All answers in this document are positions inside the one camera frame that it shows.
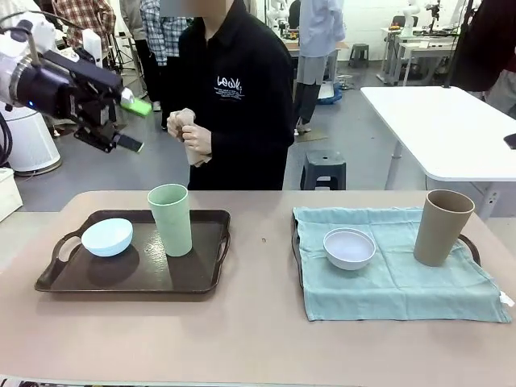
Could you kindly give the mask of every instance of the towel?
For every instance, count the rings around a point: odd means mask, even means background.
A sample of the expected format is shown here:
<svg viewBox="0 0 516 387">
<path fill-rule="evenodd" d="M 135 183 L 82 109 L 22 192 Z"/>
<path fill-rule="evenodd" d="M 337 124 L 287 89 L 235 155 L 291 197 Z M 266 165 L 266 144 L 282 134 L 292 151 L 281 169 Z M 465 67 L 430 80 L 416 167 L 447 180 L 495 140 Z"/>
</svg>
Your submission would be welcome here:
<svg viewBox="0 0 516 387">
<path fill-rule="evenodd" d="M 177 122 L 181 125 L 181 127 L 195 125 L 194 120 L 195 113 L 190 109 L 183 109 L 181 113 L 179 113 L 179 115 L 177 116 Z M 186 146 L 185 149 L 186 157 L 188 158 L 188 164 L 193 165 L 196 168 L 199 168 L 201 165 L 211 160 L 211 156 L 201 155 Z"/>
<path fill-rule="evenodd" d="M 454 319 L 509 323 L 493 278 L 457 243 L 439 268 L 413 255 L 421 208 L 294 208 L 306 314 L 314 320 Z M 377 252 L 357 271 L 326 258 L 324 235 L 349 227 L 371 236 Z"/>
</svg>

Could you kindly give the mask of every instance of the white bowl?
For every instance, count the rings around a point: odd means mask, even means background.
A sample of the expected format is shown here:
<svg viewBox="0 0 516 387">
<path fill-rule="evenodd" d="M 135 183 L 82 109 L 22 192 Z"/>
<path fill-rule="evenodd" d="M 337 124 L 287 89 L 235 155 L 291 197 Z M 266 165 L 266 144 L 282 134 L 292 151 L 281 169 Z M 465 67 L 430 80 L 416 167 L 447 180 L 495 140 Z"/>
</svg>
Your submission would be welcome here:
<svg viewBox="0 0 516 387">
<path fill-rule="evenodd" d="M 377 247 L 365 233 L 351 228 L 337 228 L 324 237 L 328 260 L 344 270 L 358 270 L 370 262 Z"/>
</svg>

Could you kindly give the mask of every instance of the person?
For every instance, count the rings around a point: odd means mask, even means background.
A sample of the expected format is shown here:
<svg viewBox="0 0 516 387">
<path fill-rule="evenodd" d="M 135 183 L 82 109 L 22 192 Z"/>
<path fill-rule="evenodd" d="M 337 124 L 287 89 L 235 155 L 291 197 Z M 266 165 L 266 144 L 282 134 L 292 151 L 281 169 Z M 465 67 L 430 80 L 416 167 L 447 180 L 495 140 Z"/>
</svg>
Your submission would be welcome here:
<svg viewBox="0 0 516 387">
<path fill-rule="evenodd" d="M 116 16 L 106 0 L 53 0 L 52 4 L 56 15 L 82 28 L 90 28 L 100 36 L 102 51 L 109 50 L 109 36 L 114 33 Z M 67 44 L 71 47 L 82 45 L 82 30 L 70 27 Z"/>
<path fill-rule="evenodd" d="M 513 55 L 506 69 L 501 72 L 485 101 L 516 119 L 516 55 Z"/>
<path fill-rule="evenodd" d="M 211 157 L 190 168 L 189 189 L 281 190 L 293 143 L 290 54 L 243 0 L 226 5 L 196 18 L 179 40 L 183 70 L 170 87 L 195 121 L 181 127 L 173 112 L 169 133 Z"/>
<path fill-rule="evenodd" d="M 120 13 L 135 40 L 136 51 L 142 64 L 144 80 L 147 85 L 148 97 L 152 102 L 152 109 L 161 111 L 160 68 L 156 62 L 156 57 L 148 47 L 139 5 L 140 0 L 120 0 Z"/>
<path fill-rule="evenodd" d="M 484 0 L 457 48 L 451 84 L 469 92 L 488 91 L 514 55 L 515 46 L 516 2 Z"/>
<path fill-rule="evenodd" d="M 345 37 L 343 0 L 302 0 L 299 20 L 298 84 L 294 99 L 296 135 L 310 131 L 328 56 Z"/>
<path fill-rule="evenodd" d="M 167 89 L 169 74 L 177 74 L 179 69 L 179 36 L 188 27 L 186 18 L 161 17 L 160 0 L 142 0 L 140 14 L 148 46 L 151 49 L 159 74 L 156 86 L 160 87 L 162 119 L 161 128 L 167 131 L 167 118 L 178 108 L 181 97 L 174 89 Z"/>
<path fill-rule="evenodd" d="M 301 0 L 294 0 L 289 9 L 289 28 L 297 30 L 299 28 L 299 18 L 301 14 Z"/>
</svg>

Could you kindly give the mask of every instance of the black stool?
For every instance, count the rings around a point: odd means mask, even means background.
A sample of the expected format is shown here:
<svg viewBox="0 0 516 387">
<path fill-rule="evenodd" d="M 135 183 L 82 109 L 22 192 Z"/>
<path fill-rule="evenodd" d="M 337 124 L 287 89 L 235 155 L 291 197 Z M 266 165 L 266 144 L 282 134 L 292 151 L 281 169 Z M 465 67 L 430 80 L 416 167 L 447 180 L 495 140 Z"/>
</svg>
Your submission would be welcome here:
<svg viewBox="0 0 516 387">
<path fill-rule="evenodd" d="M 329 181 L 319 181 L 329 177 Z M 310 151 L 306 153 L 301 175 L 301 190 L 313 191 L 316 187 L 328 187 L 332 191 L 346 189 L 346 161 L 336 151 Z"/>
</svg>

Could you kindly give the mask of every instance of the white table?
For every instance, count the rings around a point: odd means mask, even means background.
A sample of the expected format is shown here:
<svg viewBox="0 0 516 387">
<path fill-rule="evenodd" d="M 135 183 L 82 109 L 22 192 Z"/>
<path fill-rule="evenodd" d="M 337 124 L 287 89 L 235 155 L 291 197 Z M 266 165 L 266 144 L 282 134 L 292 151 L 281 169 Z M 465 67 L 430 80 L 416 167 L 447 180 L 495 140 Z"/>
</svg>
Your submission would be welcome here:
<svg viewBox="0 0 516 387">
<path fill-rule="evenodd" d="M 397 84 L 397 80 L 400 79 L 400 73 L 402 72 L 402 60 L 405 56 L 408 57 L 409 62 L 406 65 L 405 78 L 403 80 L 403 85 L 406 86 L 409 80 L 409 69 L 412 64 L 413 58 L 438 58 L 442 59 L 446 56 L 451 56 L 453 52 L 456 50 L 456 44 L 450 41 L 442 41 L 440 43 L 436 43 L 435 41 L 418 41 L 418 42 L 410 42 L 410 43 L 401 43 L 399 44 L 398 54 L 397 54 L 397 62 L 394 70 L 394 82 Z M 435 69 L 439 64 L 438 61 L 434 63 L 434 65 L 429 69 L 427 77 L 423 80 L 423 84 L 427 85 L 431 78 L 434 75 Z"/>
<path fill-rule="evenodd" d="M 478 214 L 489 218 L 504 182 L 516 181 L 516 151 L 504 138 L 516 121 L 457 88 L 366 87 L 362 93 L 397 138 L 385 189 L 402 149 L 438 181 L 488 181 Z"/>
</svg>

